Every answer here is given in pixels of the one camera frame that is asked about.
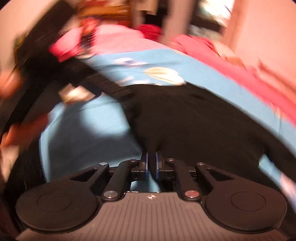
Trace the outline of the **person's hand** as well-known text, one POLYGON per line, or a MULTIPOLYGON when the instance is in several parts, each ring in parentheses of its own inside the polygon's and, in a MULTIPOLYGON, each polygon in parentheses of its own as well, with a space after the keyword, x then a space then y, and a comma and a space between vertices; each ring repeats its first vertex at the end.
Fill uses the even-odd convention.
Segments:
MULTIPOLYGON (((9 99, 20 88, 21 77, 17 72, 1 72, 1 100, 9 99)), ((30 123, 13 124, 1 140, 1 147, 27 146, 39 136, 48 124, 48 114, 42 114, 30 123)))

